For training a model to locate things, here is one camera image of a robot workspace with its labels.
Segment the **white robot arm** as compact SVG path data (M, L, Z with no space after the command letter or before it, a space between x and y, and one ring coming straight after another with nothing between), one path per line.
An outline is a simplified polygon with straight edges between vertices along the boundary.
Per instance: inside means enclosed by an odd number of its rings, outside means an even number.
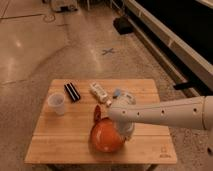
M130 104L132 99L124 93L108 109L121 135L131 135L133 123L206 130L210 132L207 154L213 156L213 95L142 105Z

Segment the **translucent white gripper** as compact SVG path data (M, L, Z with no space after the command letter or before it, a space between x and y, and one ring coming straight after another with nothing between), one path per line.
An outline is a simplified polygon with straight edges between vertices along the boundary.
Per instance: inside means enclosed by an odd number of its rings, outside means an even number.
M131 139L135 129L135 125L131 122L116 122L115 127L117 132L126 140Z

